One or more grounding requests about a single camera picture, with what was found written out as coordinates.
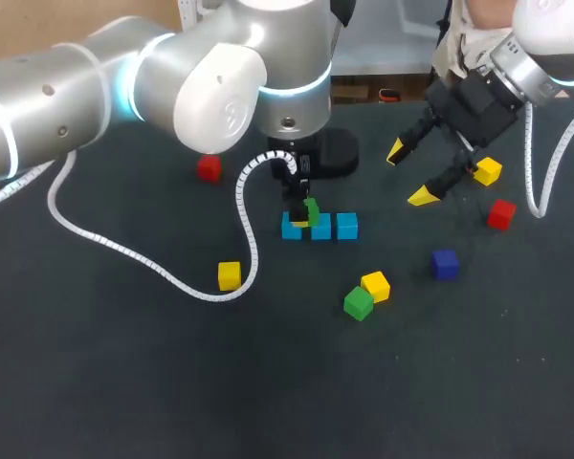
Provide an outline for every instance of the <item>black table surface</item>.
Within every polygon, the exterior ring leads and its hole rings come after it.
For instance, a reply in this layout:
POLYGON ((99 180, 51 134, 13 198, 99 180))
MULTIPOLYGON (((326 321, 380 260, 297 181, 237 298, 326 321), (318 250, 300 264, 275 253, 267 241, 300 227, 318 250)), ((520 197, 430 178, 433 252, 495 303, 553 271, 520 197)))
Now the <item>black table surface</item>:
MULTIPOLYGON (((437 133, 398 168, 385 157, 422 109, 335 110, 361 165, 312 195, 356 211, 359 241, 282 241, 279 185, 255 172, 260 272, 231 304, 59 226, 46 206, 59 164, 0 205, 0 458, 574 457, 574 143, 543 220, 525 201, 522 122, 489 149, 496 184, 414 208, 451 150, 437 133), (507 232, 484 222, 498 198, 518 206, 507 232), (458 280, 431 279, 439 249, 457 251, 458 280), (342 299, 376 271, 391 298, 357 322, 342 299)), ((574 107, 536 115, 540 189, 574 107)), ((202 184, 198 155, 127 126, 79 152, 58 205, 216 292, 218 262, 248 271, 233 187, 263 149, 250 133, 222 156, 222 183, 202 184)))

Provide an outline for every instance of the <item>white spiral cable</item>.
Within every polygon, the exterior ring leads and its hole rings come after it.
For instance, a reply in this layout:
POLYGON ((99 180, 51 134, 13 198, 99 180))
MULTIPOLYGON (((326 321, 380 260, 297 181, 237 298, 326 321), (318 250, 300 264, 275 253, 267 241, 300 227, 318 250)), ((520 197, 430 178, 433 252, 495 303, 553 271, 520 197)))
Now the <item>white spiral cable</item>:
POLYGON ((256 158, 252 159, 242 170, 240 176, 238 177, 238 181, 236 182, 235 198, 236 198, 236 208, 238 209, 238 215, 240 216, 240 221, 242 222, 242 227, 245 231, 247 241, 249 243, 249 250, 251 252, 251 269, 249 270, 249 275, 247 276, 245 283, 242 284, 242 286, 238 290, 225 295, 209 295, 189 287, 189 285, 180 281, 174 275, 169 273, 166 269, 159 266, 157 263, 153 262, 147 257, 139 253, 136 253, 135 251, 131 251, 127 247, 124 247, 114 241, 111 241, 110 239, 107 239, 104 236, 100 236, 99 234, 95 234, 93 232, 79 228, 72 222, 64 218, 64 216, 59 212, 59 210, 57 210, 57 206, 55 205, 55 197, 57 195, 57 192, 59 191, 59 188, 64 183, 64 180, 66 180, 68 174, 75 165, 76 159, 77 159, 76 151, 72 151, 68 154, 66 163, 59 171, 59 174, 57 174, 57 177, 55 177, 55 180, 52 183, 51 188, 49 188, 49 193, 47 194, 47 205, 49 207, 49 212, 51 212, 51 214, 54 216, 57 222, 67 230, 73 232, 74 234, 77 234, 81 237, 84 237, 85 239, 89 239, 90 241, 101 244, 109 249, 112 249, 113 251, 123 253, 124 255, 129 256, 130 258, 138 261, 139 263, 142 263, 147 268, 153 270, 155 273, 159 274, 165 280, 167 280, 172 285, 174 285, 181 291, 185 292, 186 294, 194 296, 203 301, 210 301, 215 303, 231 301, 233 299, 242 296, 251 288, 251 286, 255 281, 255 277, 257 276, 257 270, 259 268, 259 254, 257 252, 257 243, 255 242, 253 228, 251 227, 249 216, 247 215, 244 200, 244 189, 245 184, 247 183, 247 179, 249 178, 249 175, 260 164, 275 159, 279 159, 287 163, 287 167, 289 168, 289 171, 292 175, 295 174, 298 169, 296 160, 291 154, 285 151, 268 151, 265 154, 261 154, 256 158))
POLYGON ((567 126, 562 135, 555 152, 551 157, 546 170, 546 178, 544 179, 544 186, 542 187, 542 195, 540 197, 540 206, 536 206, 534 198, 534 178, 532 171, 532 137, 534 133, 534 107, 530 102, 525 104, 525 189, 527 191, 527 206, 536 218, 542 218, 546 214, 548 208, 548 200, 551 197, 551 190, 553 189, 553 182, 555 175, 559 169, 559 164, 562 161, 563 153, 569 146, 572 138, 574 137, 574 120, 567 126))
POLYGON ((0 190, 0 203, 10 198, 17 191, 31 184, 34 180, 36 180, 40 176, 40 174, 42 174, 45 170, 47 170, 47 168, 51 164, 52 162, 39 165, 34 169, 32 169, 30 172, 27 172, 26 174, 19 177, 17 180, 10 182, 8 185, 2 188, 0 190))

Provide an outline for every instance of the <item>yellow cube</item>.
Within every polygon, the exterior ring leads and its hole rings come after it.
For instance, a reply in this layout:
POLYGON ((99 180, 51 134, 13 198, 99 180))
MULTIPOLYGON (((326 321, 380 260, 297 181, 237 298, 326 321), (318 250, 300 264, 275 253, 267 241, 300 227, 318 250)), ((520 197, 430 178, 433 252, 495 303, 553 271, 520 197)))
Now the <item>yellow cube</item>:
POLYGON ((240 288, 240 262, 219 263, 219 290, 231 292, 240 288))
POLYGON ((362 288, 372 295, 374 304, 389 299, 391 286, 380 271, 362 277, 362 288))
POLYGON ((475 179, 485 186, 489 186, 499 178, 501 173, 501 164, 487 157, 477 164, 478 171, 475 173, 475 179))

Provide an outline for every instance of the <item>cube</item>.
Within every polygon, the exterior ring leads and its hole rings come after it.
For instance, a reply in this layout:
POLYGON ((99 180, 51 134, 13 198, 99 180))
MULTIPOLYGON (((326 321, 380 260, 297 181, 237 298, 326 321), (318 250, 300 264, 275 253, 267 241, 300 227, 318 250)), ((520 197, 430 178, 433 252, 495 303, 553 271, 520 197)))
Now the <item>cube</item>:
POLYGON ((489 186, 499 178, 501 164, 492 158, 485 158, 477 164, 478 171, 475 172, 475 179, 485 186, 489 186))
POLYGON ((374 298, 361 287, 355 287, 344 299, 344 311, 361 322, 374 309, 374 298))
POLYGON ((198 177, 203 182, 216 184, 221 177, 221 160, 216 155, 204 155, 198 162, 198 177))
POLYGON ((226 261, 219 263, 219 290, 231 292, 238 290, 241 285, 240 262, 226 261))
POLYGON ((431 271, 436 280, 454 280, 459 274, 459 260, 454 251, 435 251, 431 255, 431 271))
POLYGON ((338 239, 341 241, 355 240, 359 232, 356 213, 339 213, 336 215, 338 239))
POLYGON ((315 198, 306 198, 304 205, 308 209, 308 226, 315 227, 319 224, 320 210, 315 198))
POLYGON ((498 230, 506 231, 510 227, 510 223, 513 221, 516 211, 517 206, 498 199, 491 209, 487 225, 498 230))
POLYGON ((313 241, 329 241, 332 239, 332 217, 329 213, 319 215, 319 224, 311 228, 313 241))
POLYGON ((299 241, 302 238, 302 228, 297 228, 289 221, 289 212, 283 212, 280 232, 285 240, 299 241))
POLYGON ((362 288, 374 298, 374 304, 389 299, 391 286, 380 271, 362 277, 362 288))

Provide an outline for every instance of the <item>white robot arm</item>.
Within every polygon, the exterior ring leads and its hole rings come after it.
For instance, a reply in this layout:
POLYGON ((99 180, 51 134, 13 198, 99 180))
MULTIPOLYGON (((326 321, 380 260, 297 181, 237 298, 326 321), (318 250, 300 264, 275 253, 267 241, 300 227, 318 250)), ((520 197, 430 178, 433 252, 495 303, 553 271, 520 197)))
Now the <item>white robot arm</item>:
POLYGON ((528 204, 542 218, 555 173, 574 133, 574 121, 553 155, 541 204, 533 198, 533 105, 544 106, 564 89, 574 100, 574 0, 518 0, 514 31, 491 51, 491 65, 473 69, 449 87, 437 80, 428 89, 423 117, 401 133, 387 162, 399 164, 434 127, 443 127, 456 146, 451 165, 429 179, 411 202, 416 206, 442 200, 449 189, 476 170, 474 154, 486 148, 518 119, 525 107, 525 171, 528 204))
POLYGON ((144 120, 204 153, 255 124, 303 139, 330 116, 329 0, 229 0, 182 33, 124 17, 80 43, 0 60, 0 179, 144 120))

